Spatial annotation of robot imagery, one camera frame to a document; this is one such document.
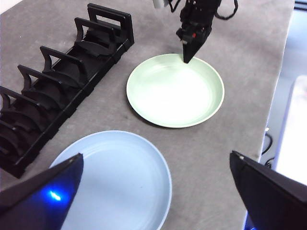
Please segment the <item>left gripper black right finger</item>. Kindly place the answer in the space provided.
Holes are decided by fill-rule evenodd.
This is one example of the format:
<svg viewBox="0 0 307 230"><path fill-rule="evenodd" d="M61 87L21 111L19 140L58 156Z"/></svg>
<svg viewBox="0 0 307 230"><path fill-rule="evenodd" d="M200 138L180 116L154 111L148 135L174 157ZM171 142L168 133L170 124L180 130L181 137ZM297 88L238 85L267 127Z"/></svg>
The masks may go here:
<svg viewBox="0 0 307 230"><path fill-rule="evenodd" d="M230 170L252 223L258 230L305 230L307 187L237 152Z"/></svg>

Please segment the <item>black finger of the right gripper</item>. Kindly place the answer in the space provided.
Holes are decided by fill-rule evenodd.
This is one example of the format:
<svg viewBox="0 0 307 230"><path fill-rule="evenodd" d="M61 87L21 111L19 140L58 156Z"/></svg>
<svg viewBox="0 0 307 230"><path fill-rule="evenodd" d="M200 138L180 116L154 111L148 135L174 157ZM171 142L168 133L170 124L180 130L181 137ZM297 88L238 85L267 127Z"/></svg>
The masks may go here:
<svg viewBox="0 0 307 230"><path fill-rule="evenodd" d="M203 46L203 43L192 41L191 43L183 44L183 61L189 63L191 59L196 55L199 49Z"/></svg>

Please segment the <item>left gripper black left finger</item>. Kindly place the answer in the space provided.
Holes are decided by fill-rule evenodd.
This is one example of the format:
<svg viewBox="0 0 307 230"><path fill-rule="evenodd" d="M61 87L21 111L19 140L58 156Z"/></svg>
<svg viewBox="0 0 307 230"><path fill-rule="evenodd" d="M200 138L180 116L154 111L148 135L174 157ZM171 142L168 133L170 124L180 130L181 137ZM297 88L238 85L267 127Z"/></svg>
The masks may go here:
<svg viewBox="0 0 307 230"><path fill-rule="evenodd" d="M83 155L67 160L0 193L2 230L59 230L76 196Z"/></svg>

